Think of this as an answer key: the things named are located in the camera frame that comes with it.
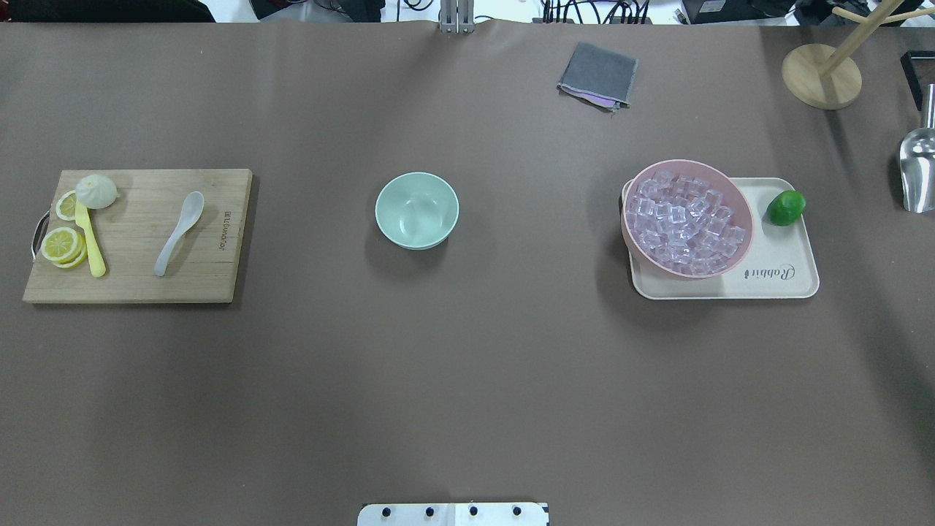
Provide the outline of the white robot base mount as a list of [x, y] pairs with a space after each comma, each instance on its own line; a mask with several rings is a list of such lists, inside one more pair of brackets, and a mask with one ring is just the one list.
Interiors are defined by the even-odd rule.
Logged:
[[546, 503], [372, 503], [357, 525], [550, 525]]

